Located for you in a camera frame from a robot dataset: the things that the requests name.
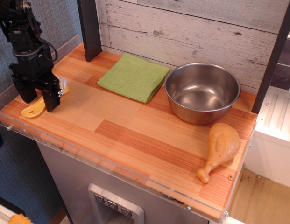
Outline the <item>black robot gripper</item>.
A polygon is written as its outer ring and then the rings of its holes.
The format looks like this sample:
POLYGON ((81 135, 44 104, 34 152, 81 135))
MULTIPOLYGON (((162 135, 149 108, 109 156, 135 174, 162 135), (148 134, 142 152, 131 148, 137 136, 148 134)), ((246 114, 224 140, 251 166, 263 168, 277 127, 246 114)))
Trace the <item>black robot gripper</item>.
POLYGON ((42 90, 46 110, 52 112, 60 105, 59 79, 52 73, 55 59, 49 45, 15 45, 12 53, 18 63, 9 65, 13 83, 25 103, 37 98, 36 89, 42 90))

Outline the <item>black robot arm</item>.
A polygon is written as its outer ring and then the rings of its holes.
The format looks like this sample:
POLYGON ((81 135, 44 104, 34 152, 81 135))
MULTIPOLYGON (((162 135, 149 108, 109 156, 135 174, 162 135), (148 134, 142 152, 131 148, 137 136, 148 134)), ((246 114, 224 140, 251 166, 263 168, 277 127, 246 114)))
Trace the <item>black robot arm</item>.
POLYGON ((59 79, 52 73, 53 45, 41 38, 42 29, 31 4, 26 0, 0 0, 0 27, 17 63, 9 65, 12 80, 21 98, 30 103, 42 92, 48 112, 60 105, 62 89, 59 79))

